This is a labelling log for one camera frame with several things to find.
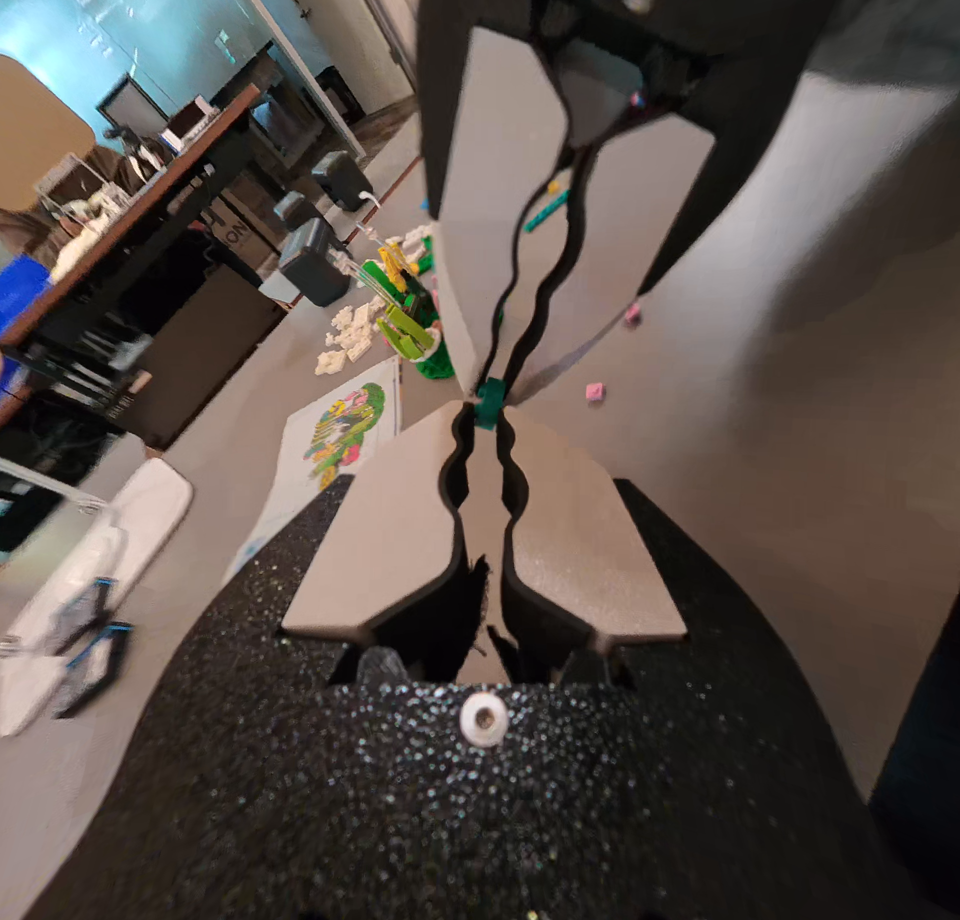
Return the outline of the grey desk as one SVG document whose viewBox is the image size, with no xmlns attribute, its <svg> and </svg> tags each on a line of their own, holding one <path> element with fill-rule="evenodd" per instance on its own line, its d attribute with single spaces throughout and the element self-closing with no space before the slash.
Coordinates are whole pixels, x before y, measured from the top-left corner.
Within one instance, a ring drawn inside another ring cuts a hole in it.
<svg viewBox="0 0 960 920">
<path fill-rule="evenodd" d="M 645 302 L 641 328 L 524 408 L 745 589 L 869 796 L 958 591 L 958 79 L 806 74 L 750 182 Z M 2 741 L 2 918 L 81 839 L 213 601 L 287 416 L 325 391 L 320 334 L 296 307 L 170 449 L 196 494 L 128 598 L 119 683 Z"/>
</svg>

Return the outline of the blue storage bin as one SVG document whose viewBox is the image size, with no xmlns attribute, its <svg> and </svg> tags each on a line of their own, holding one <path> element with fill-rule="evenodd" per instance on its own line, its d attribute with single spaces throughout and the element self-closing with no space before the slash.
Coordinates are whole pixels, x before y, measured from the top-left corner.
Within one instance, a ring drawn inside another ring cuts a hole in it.
<svg viewBox="0 0 960 920">
<path fill-rule="evenodd" d="M 2 268 L 2 335 L 51 288 L 50 276 L 50 270 L 28 254 L 18 254 Z"/>
</svg>

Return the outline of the green lego flower model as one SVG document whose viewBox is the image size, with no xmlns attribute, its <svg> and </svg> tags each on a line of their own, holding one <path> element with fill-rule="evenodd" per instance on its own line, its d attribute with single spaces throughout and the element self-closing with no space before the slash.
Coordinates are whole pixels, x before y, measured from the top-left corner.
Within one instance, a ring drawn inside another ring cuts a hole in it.
<svg viewBox="0 0 960 920">
<path fill-rule="evenodd" d="M 437 297 L 425 285 L 434 266 L 430 231 L 418 228 L 402 240 L 388 240 L 378 253 L 379 259 L 361 264 L 361 281 L 383 302 L 383 313 L 376 320 L 380 333 L 427 380 L 453 379 Z"/>
</svg>

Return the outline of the dark grey power station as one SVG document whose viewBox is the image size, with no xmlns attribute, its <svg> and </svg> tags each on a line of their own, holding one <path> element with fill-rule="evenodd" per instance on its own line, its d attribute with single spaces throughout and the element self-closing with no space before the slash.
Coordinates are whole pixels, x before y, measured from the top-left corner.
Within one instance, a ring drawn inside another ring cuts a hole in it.
<svg viewBox="0 0 960 920">
<path fill-rule="evenodd" d="M 346 150 L 328 151 L 312 167 L 310 176 L 336 206 L 351 214 L 374 196 L 373 185 Z"/>
<path fill-rule="evenodd" d="M 287 233 L 293 233 L 314 219 L 323 218 L 316 204 L 296 190 L 289 191 L 276 202 L 272 213 Z"/>
</svg>

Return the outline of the wooden background desk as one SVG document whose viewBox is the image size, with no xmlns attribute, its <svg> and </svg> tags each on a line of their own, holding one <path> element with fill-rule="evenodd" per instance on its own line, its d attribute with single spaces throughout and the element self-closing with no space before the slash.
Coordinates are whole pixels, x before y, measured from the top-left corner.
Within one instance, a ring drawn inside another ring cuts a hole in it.
<svg viewBox="0 0 960 920">
<path fill-rule="evenodd" d="M 72 294 L 89 285 L 96 292 L 80 304 L 81 318 L 109 309 L 249 165 L 249 111 L 261 95 L 256 84 L 247 84 L 134 196 L 93 247 L 2 329 L 2 347 L 18 347 L 45 324 L 56 326 L 52 317 Z"/>
</svg>

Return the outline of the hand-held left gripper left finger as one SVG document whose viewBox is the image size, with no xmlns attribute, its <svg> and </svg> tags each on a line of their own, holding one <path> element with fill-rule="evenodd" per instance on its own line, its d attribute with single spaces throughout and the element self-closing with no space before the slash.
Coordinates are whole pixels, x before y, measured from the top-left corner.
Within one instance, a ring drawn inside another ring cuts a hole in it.
<svg viewBox="0 0 960 920">
<path fill-rule="evenodd" d="M 351 478 L 282 631 L 393 650 L 427 681 L 489 683 L 490 565 L 472 556 L 460 513 L 473 450 L 463 400 L 380 446 Z"/>
</svg>

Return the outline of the teal toy brick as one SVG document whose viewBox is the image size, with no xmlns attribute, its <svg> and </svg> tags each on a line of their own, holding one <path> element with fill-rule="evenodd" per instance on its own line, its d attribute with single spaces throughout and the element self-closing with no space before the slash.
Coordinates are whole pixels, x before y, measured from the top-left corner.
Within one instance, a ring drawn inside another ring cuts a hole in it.
<svg viewBox="0 0 960 920">
<path fill-rule="evenodd" d="M 503 379 L 487 377 L 476 392 L 474 405 L 474 424 L 479 430 L 493 432 L 500 419 L 507 395 L 507 384 Z"/>
</svg>

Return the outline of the black box under desk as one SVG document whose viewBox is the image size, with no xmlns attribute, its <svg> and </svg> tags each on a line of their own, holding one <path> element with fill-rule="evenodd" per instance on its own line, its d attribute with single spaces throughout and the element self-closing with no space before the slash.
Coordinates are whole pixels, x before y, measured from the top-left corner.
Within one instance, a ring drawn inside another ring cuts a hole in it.
<svg viewBox="0 0 960 920">
<path fill-rule="evenodd" d="M 150 380 L 117 427 L 148 448 L 168 450 L 286 314 L 229 268 L 215 269 L 142 354 Z"/>
</svg>

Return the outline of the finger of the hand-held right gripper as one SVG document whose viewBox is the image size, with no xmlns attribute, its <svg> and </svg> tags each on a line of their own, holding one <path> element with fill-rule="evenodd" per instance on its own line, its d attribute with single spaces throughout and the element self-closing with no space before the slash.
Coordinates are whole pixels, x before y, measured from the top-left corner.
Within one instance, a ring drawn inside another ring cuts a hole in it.
<svg viewBox="0 0 960 920">
<path fill-rule="evenodd" d="M 713 134 L 675 113 L 604 144 L 585 189 L 582 247 L 508 403 L 543 391 L 618 325 L 713 149 Z"/>
<path fill-rule="evenodd" d="M 435 230 L 443 335 L 465 395 L 475 392 L 493 347 L 502 294 L 512 287 L 490 374 L 505 373 L 529 324 L 537 286 L 565 229 L 537 249 L 520 240 L 557 169 L 568 119 L 540 58 L 525 42 L 471 30 L 448 169 Z"/>
</svg>

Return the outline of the black battery packs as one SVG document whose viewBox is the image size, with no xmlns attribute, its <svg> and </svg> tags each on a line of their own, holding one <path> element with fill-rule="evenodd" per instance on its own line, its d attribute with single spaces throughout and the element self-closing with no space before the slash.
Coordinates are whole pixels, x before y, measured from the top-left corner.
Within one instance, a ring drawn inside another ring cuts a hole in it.
<svg viewBox="0 0 960 920">
<path fill-rule="evenodd" d="M 348 276 L 332 262 L 331 251 L 349 249 L 330 223 L 316 216 L 288 235 L 278 260 L 277 271 L 317 307 L 330 306 L 350 288 Z"/>
</svg>

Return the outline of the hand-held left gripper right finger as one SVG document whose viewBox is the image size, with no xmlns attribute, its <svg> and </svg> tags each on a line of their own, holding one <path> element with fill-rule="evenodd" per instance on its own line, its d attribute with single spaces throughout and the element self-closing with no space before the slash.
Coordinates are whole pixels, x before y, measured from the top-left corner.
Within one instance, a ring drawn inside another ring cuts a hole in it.
<svg viewBox="0 0 960 920">
<path fill-rule="evenodd" d="M 509 514 L 498 640 L 510 678 L 548 682 L 570 657 L 681 642 L 688 626 L 618 487 L 582 447 L 519 408 L 496 428 Z"/>
</svg>

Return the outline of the pile of white bricks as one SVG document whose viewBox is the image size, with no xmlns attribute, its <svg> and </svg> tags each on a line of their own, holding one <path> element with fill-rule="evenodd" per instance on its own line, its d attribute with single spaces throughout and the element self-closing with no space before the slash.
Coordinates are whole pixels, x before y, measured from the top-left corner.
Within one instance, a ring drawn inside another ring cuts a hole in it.
<svg viewBox="0 0 960 920">
<path fill-rule="evenodd" d="M 386 343 L 378 321 L 386 302 L 379 296 L 357 307 L 345 306 L 334 315 L 325 338 L 326 350 L 317 356 L 314 375 L 332 376 L 360 361 L 374 344 Z"/>
</svg>

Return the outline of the black monitor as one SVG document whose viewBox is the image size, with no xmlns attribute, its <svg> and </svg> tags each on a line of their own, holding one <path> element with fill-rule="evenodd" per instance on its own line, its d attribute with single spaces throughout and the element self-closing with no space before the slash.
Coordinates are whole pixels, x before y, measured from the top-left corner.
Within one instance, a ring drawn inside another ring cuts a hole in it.
<svg viewBox="0 0 960 920">
<path fill-rule="evenodd" d="M 169 120 L 160 105 L 129 74 L 114 84 L 96 110 L 111 128 L 128 130 L 140 139 L 161 134 Z"/>
</svg>

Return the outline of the brick instruction booklet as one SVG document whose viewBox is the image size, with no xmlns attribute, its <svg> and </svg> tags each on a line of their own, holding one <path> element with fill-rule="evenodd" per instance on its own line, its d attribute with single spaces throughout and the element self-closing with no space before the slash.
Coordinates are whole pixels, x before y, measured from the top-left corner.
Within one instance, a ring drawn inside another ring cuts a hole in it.
<svg viewBox="0 0 960 920">
<path fill-rule="evenodd" d="M 401 362 L 388 358 L 288 418 L 269 494 L 222 585 L 333 482 L 356 475 L 379 447 L 400 434 L 401 385 Z"/>
</svg>

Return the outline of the white desk lamp wooden head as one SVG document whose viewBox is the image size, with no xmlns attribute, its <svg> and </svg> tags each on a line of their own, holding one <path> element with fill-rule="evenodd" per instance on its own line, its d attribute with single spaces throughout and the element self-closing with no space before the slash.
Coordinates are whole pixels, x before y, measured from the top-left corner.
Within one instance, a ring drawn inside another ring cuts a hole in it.
<svg viewBox="0 0 960 920">
<path fill-rule="evenodd" d="M 60 495 L 93 517 L 90 528 L 54 569 L 2 636 L 1 734 L 26 729 L 61 686 L 67 652 L 54 652 L 62 607 L 97 578 L 114 578 L 105 615 L 114 614 L 186 517 L 191 484 L 162 459 L 142 464 L 111 500 L 2 459 L 2 471 Z"/>
</svg>

